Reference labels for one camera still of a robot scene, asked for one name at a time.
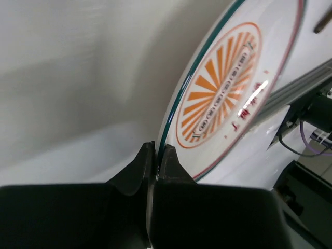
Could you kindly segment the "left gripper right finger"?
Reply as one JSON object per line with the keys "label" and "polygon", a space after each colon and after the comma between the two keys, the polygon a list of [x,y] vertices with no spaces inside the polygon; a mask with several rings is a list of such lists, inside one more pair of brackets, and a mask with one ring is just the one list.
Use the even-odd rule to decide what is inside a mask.
{"label": "left gripper right finger", "polygon": [[258,188],[197,184],[166,146],[153,187],[153,248],[317,248],[276,196]]}

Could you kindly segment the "white plate orange sunburst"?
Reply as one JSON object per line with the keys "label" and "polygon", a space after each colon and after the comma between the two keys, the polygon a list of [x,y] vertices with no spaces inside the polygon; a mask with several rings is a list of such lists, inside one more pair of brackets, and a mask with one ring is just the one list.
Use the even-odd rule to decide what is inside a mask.
{"label": "white plate orange sunburst", "polygon": [[306,8],[306,1],[232,1],[226,7],[176,86],[158,138],[158,164],[168,146],[196,181],[220,164],[280,79]]}

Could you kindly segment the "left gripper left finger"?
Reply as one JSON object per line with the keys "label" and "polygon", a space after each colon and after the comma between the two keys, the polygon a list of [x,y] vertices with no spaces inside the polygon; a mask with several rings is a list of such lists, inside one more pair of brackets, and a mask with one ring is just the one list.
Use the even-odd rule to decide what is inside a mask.
{"label": "left gripper left finger", "polygon": [[104,183],[1,188],[1,248],[147,248],[155,145]]}

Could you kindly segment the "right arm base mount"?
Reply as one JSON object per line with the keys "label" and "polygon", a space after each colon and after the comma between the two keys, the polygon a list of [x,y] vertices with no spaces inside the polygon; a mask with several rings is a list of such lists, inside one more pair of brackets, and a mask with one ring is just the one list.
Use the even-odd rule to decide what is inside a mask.
{"label": "right arm base mount", "polygon": [[297,156],[274,184],[288,225],[304,247],[331,248],[331,84],[291,103],[276,140]]}

